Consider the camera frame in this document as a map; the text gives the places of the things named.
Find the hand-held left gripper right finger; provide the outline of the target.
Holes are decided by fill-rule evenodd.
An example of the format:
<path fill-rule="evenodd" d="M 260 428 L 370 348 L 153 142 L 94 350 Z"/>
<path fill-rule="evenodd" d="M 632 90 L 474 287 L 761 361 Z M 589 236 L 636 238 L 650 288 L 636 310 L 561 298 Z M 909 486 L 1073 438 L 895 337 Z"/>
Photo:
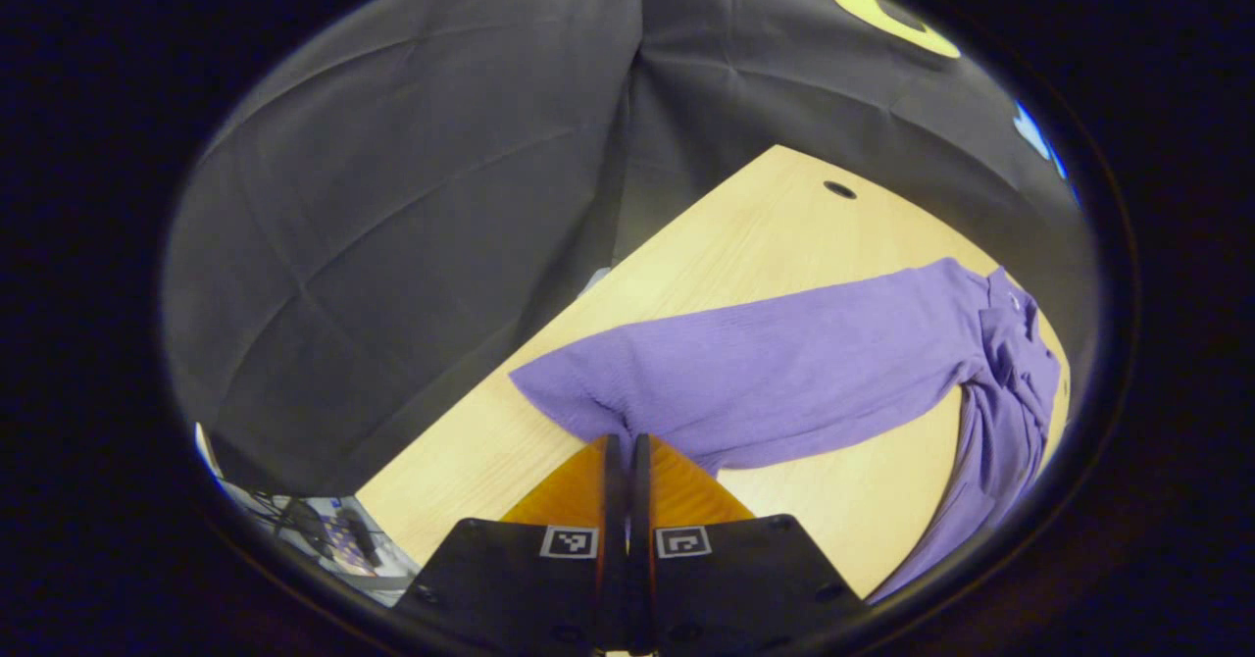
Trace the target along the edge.
<path fill-rule="evenodd" d="M 758 517 L 663 439 L 633 443 L 628 639 L 636 654 L 788 654 L 867 604 L 801 522 Z"/>

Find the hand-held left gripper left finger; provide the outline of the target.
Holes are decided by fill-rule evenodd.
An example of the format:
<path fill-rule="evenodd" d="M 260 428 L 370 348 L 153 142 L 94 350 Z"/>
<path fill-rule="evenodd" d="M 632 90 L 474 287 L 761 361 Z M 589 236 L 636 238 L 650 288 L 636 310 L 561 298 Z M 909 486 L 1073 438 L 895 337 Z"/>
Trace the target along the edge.
<path fill-rule="evenodd" d="M 622 644 L 622 445 L 574 453 L 501 519 L 466 518 L 395 604 L 457 654 L 601 654 Z"/>

